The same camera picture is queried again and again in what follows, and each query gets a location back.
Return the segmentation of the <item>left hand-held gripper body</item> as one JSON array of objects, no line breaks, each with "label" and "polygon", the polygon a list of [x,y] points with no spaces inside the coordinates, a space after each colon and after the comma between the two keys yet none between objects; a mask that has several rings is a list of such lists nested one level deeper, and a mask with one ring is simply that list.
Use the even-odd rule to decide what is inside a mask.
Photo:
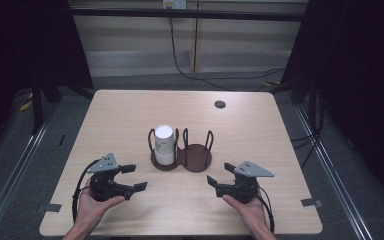
[{"label": "left hand-held gripper body", "polygon": [[104,202],[115,196],[123,196],[129,200],[134,194],[134,187],[118,184],[114,178],[120,172],[120,167],[113,153],[108,153],[86,168],[92,175],[90,187],[96,201]]}]

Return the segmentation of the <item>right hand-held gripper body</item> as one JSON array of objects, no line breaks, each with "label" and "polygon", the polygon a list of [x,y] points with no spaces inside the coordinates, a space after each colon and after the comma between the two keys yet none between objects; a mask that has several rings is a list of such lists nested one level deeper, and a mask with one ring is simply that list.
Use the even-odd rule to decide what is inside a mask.
[{"label": "right hand-held gripper body", "polygon": [[235,172],[232,174],[234,175],[234,184],[228,185],[217,182],[216,187],[214,187],[216,196],[229,195],[243,204],[249,203],[258,195],[258,177],[274,176],[269,170],[250,161],[244,161],[235,166]]}]

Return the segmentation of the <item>stack of white paper cups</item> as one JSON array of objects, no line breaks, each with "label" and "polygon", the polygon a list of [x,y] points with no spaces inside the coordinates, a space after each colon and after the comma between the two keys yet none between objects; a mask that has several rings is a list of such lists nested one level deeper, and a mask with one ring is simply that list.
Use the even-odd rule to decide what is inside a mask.
[{"label": "stack of white paper cups", "polygon": [[174,163],[174,131],[169,125],[160,125],[155,129],[155,156],[161,165]]}]

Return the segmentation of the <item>person's right hand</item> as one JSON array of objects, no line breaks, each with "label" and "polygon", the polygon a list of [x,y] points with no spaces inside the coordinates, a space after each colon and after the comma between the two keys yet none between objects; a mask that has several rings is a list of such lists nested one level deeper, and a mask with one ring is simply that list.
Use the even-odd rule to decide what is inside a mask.
[{"label": "person's right hand", "polygon": [[269,230],[264,206],[258,198],[254,198],[246,204],[239,202],[229,195],[223,195],[222,199],[238,212],[245,226],[251,232]]}]

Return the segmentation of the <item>person's left hand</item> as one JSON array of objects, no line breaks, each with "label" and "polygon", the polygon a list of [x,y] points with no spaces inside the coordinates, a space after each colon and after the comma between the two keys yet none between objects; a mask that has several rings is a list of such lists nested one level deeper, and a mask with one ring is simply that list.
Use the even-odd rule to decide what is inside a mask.
[{"label": "person's left hand", "polygon": [[90,180],[81,190],[78,201],[78,212],[74,226],[87,234],[90,234],[100,223],[105,213],[112,207],[122,203],[123,196],[116,196],[104,202],[96,201],[90,187]]}]

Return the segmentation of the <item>grey tape strip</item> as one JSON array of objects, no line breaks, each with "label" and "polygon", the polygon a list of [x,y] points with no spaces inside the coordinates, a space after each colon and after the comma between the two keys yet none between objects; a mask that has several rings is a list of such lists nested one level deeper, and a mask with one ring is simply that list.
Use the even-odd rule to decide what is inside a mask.
[{"label": "grey tape strip", "polygon": [[45,213],[45,212],[59,212],[61,209],[62,205],[61,204],[44,204],[44,205],[39,205],[36,211],[38,213]]},{"label": "grey tape strip", "polygon": [[315,200],[313,198],[302,199],[301,204],[303,207],[315,206],[316,208],[319,208],[322,206],[322,202],[320,200]]}]

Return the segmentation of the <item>black metal stand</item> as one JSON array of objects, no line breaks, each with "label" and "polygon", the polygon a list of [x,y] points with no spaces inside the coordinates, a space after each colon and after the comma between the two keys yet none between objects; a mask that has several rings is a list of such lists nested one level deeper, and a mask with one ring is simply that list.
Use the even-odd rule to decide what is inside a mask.
[{"label": "black metal stand", "polygon": [[43,123],[43,113],[42,113],[42,95],[41,87],[38,76],[35,75],[32,80],[32,103],[33,103],[33,115],[34,115],[34,124],[32,134],[35,135],[42,126]]}]

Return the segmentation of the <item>black horizontal metal bar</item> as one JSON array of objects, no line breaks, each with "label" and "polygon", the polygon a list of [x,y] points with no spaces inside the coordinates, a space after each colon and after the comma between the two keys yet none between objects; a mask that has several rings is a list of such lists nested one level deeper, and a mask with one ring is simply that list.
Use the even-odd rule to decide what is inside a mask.
[{"label": "black horizontal metal bar", "polygon": [[155,17],[155,18],[192,18],[192,19],[227,19],[255,21],[302,22],[309,19],[303,14],[228,12],[207,10],[166,10],[166,9],[124,9],[72,7],[70,12],[79,16],[111,17]]}]

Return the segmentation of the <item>dark curtain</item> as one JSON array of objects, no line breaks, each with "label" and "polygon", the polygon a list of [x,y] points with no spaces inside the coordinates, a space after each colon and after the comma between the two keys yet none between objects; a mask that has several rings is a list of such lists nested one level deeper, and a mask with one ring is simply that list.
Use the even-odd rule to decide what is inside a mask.
[{"label": "dark curtain", "polygon": [[16,92],[93,87],[68,0],[0,0],[0,126]]},{"label": "dark curtain", "polygon": [[308,0],[282,81],[317,88],[384,185],[384,0]]}]

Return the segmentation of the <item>metal floor rail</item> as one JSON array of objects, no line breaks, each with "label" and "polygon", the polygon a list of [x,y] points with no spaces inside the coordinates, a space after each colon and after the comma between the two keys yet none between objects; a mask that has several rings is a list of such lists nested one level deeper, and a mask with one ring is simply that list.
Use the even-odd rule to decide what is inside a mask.
[{"label": "metal floor rail", "polygon": [[52,119],[58,104],[52,104],[46,118],[39,125],[36,132],[29,138],[29,141],[18,159],[17,164],[9,175],[8,180],[5,182],[3,189],[0,191],[0,222],[8,209],[8,206],[23,178],[38,146],[49,126],[49,121]]},{"label": "metal floor rail", "polygon": [[359,240],[374,240],[369,228],[358,210],[355,202],[351,198],[347,188],[345,187],[342,178],[335,168],[323,142],[316,136],[310,127],[309,116],[302,106],[296,108],[300,122],[308,135],[312,144],[312,150],[316,153],[325,174],[330,181],[332,188]]}]

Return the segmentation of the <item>white wall outlet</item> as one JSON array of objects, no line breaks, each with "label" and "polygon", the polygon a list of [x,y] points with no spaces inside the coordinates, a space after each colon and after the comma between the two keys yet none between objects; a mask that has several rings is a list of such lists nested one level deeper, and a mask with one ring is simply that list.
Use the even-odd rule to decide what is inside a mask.
[{"label": "white wall outlet", "polygon": [[176,10],[186,10],[187,1],[186,0],[162,0],[164,9],[176,9]]}]

